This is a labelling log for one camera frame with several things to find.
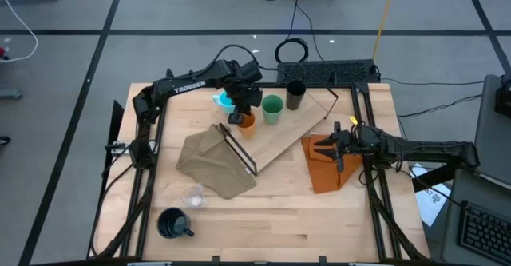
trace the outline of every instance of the orange cup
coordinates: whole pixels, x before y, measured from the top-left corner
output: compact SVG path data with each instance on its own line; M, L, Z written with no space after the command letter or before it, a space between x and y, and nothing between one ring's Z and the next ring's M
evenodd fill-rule
M243 115L244 119L243 122L238 125L238 129L240 130L243 137L250 138L254 136L254 133L256 133L256 116L252 111L250 112L250 115L241 115Z

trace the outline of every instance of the floor tile line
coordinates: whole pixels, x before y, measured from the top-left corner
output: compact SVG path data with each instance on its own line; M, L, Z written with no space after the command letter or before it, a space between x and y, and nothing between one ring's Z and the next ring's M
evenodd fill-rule
M33 30L36 35L101 35L104 30ZM287 35L286 29L218 30L108 30L115 36L215 36ZM378 30L314 30L314 35L373 36ZM310 29L293 30L295 35L311 35ZM26 30L0 30L0 35L30 35ZM511 36L511 30L384 30L384 36Z
M499 62L501 63L502 69L506 75L511 75L511 65L505 55L504 50L502 49L501 43L498 41L495 32L493 31L493 27L491 23L489 23L489 19L486 16L485 11L482 8L481 2L479 0L472 0L473 7L475 7L477 11L477 15L479 15L479 19L481 19L482 25L485 27L485 30L489 32L489 40L492 43L493 50L497 55Z
M30 229L30 234L26 240L25 247L23 248L22 256L18 265L30 265L30 261L32 260L35 248L37 247L38 239L41 235L42 227L45 223L48 211L50 210L51 201L55 191L57 190L58 181L60 179L62 170L64 169L65 159L67 158L69 149L73 142L73 137L76 133L78 122L80 121L81 112L83 111L87 94L89 93L94 74L96 73L97 64L99 63L101 54L105 48L106 39L108 37L108 30L112 26L113 18L117 11L117 7L119 6L119 1L120 0L113 0L112 5L110 6L103 30L101 31L101 36L98 39L96 49L94 50L94 54L87 70L87 74L85 75L80 93L78 94L77 103L74 107L73 114L71 115L68 128L65 131L64 140L58 152L57 160L50 175L48 185L46 186L46 190L39 205L39 209L34 219L34 223L32 224L32 228Z

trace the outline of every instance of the mug handle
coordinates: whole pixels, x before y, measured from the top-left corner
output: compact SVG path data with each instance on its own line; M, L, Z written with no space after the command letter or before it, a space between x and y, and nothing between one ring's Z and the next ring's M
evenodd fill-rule
M185 229L184 230L184 234L186 234L186 235L188 235L190 237L193 237L195 235L195 233L192 230L190 230L190 229Z
M220 95L213 95L213 102L220 105Z

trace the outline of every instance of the yellow cable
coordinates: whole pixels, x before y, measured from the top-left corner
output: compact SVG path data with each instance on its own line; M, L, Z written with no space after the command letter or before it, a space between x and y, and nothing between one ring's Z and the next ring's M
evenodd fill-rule
M385 12L383 12L382 21L380 22L380 27L378 28L378 36L376 37L376 43L374 44L373 50L373 62L376 61L376 51L378 50L378 45L380 44L380 37L382 36L382 30L383 27L385 26L386 16L389 13L390 1L392 0L386 0Z

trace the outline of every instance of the keyboard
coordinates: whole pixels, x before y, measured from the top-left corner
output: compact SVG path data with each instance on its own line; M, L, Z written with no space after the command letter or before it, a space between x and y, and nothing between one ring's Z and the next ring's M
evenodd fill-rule
M511 265L511 219L463 201L458 243L503 265Z
M371 71L370 59L329 62L280 62L279 82L299 79L305 83L324 85L350 84L354 82L379 82L378 76Z

